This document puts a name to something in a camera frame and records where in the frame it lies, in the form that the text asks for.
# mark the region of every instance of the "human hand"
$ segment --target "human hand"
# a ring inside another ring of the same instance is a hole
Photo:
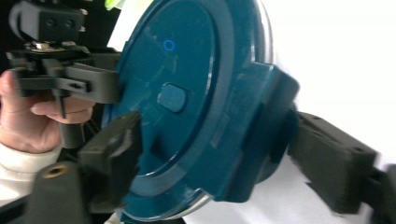
[[[0,142],[29,153],[45,153],[61,144],[58,122],[83,123],[90,119],[94,102],[64,98],[66,119],[48,92],[20,97],[11,72],[0,77]]]

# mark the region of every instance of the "dark background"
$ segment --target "dark background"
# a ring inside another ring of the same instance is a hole
[[[23,49],[24,42],[18,39],[9,28],[8,15],[12,6],[18,3],[16,0],[1,0],[0,6],[0,73],[8,69],[6,52],[13,49]],[[78,44],[86,47],[105,47],[113,32],[117,18],[120,15],[118,9],[107,11],[105,0],[63,0],[65,5],[72,8],[84,8],[88,10],[85,17],[84,27],[86,32],[80,33]]]

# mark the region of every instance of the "black handle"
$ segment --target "black handle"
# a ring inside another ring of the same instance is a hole
[[[84,145],[85,137],[81,124],[59,123],[59,130],[64,148],[78,148]]]

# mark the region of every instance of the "sleeve cuff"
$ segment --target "sleeve cuff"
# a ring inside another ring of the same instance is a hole
[[[0,144],[0,165],[12,173],[35,174],[56,162],[62,147],[42,154],[32,154],[14,150]]]

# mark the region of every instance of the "blue lid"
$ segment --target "blue lid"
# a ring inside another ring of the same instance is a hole
[[[143,117],[124,221],[174,217],[207,198],[244,202],[275,170],[297,127],[298,84],[265,60],[263,19],[256,0],[148,8],[120,58],[122,99],[104,117]]]

